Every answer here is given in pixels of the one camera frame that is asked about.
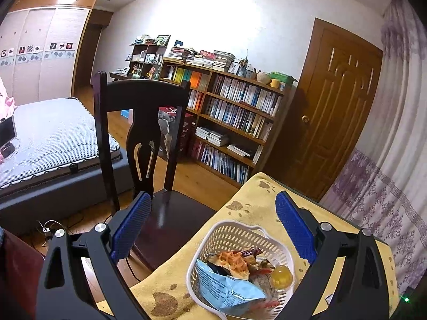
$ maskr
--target bed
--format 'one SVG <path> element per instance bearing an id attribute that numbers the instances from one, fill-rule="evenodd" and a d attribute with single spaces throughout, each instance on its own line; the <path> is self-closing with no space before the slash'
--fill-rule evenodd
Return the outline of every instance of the bed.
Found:
<path id="1" fill-rule="evenodd" d="M 0 225 L 20 235 L 106 199 L 95 121 L 75 98 L 19 106 L 16 151 L 0 164 Z M 126 151 L 110 136 L 117 190 L 132 188 Z"/>

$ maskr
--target metal screw cap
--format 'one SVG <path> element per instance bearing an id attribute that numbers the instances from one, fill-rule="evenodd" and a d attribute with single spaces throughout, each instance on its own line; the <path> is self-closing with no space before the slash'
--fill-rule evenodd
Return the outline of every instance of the metal screw cap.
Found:
<path id="1" fill-rule="evenodd" d="M 96 232 L 102 232 L 107 228 L 107 225 L 105 225 L 104 223 L 99 223 L 95 226 L 95 231 Z"/>
<path id="2" fill-rule="evenodd" d="M 372 231 L 370 229 L 363 229 L 362 233 L 368 237 L 372 235 Z"/>
<path id="3" fill-rule="evenodd" d="M 55 232 L 55 236 L 56 237 L 62 237 L 63 235 L 65 235 L 65 230 L 64 229 L 59 229 Z"/>
<path id="4" fill-rule="evenodd" d="M 323 231 L 330 231 L 330 230 L 332 230 L 332 225 L 330 223 L 321 223 L 320 228 Z"/>

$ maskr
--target chair backrest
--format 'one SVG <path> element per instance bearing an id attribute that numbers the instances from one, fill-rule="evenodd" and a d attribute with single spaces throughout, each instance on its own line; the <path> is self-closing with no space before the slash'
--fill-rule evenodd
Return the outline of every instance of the chair backrest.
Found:
<path id="1" fill-rule="evenodd" d="M 159 153 L 161 131 L 157 117 L 160 107 L 175 107 L 176 119 L 164 181 L 164 188 L 172 190 L 176 160 L 190 93 L 188 81 L 181 85 L 144 79 L 107 82 L 107 74 L 98 72 L 92 78 L 95 127 L 102 177 L 107 197 L 112 200 L 112 213 L 120 210 L 114 181 L 108 138 L 107 113 L 133 110 L 133 123 L 126 140 L 126 152 L 134 182 L 134 197 L 140 191 L 154 193 L 153 174 Z"/>

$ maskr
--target green box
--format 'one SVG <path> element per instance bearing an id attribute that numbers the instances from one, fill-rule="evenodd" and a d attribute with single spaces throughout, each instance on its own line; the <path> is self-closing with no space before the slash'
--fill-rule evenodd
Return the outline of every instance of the green box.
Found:
<path id="1" fill-rule="evenodd" d="M 290 84 L 290 85 L 292 85 L 294 81 L 297 81 L 294 77 L 288 76 L 287 74 L 280 73 L 280 72 L 271 72 L 268 75 L 270 76 L 271 79 L 277 79 L 280 82 Z"/>

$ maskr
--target blue container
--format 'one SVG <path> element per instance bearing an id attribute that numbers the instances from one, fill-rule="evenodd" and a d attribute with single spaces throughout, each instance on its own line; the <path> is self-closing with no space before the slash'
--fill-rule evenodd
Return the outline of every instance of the blue container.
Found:
<path id="1" fill-rule="evenodd" d="M 126 119 L 129 119 L 129 110 L 123 110 L 120 115 L 124 116 Z"/>

